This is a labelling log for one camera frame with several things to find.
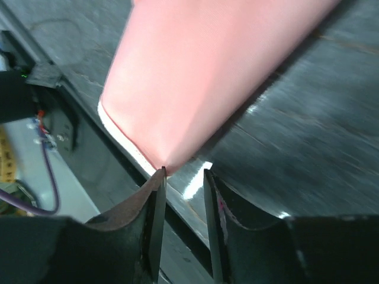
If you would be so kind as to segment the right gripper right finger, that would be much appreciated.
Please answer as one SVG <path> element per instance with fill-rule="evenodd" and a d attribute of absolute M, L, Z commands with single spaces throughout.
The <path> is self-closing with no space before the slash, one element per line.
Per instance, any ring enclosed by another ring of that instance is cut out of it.
<path fill-rule="evenodd" d="M 281 283 L 282 221 L 210 170 L 204 172 L 204 202 L 215 283 Z"/>

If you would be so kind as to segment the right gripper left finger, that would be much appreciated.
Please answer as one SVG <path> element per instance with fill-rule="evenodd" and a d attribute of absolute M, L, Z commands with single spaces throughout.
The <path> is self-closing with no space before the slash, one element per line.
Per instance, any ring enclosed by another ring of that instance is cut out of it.
<path fill-rule="evenodd" d="M 157 283 L 165 208 L 162 167 L 125 201 L 86 223 L 108 282 Z"/>

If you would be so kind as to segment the light pink satin napkin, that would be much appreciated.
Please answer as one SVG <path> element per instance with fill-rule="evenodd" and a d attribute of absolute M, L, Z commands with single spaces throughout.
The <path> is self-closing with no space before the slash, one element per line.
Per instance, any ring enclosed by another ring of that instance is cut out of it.
<path fill-rule="evenodd" d="M 146 175 L 171 175 L 336 5 L 134 1 L 99 117 Z"/>

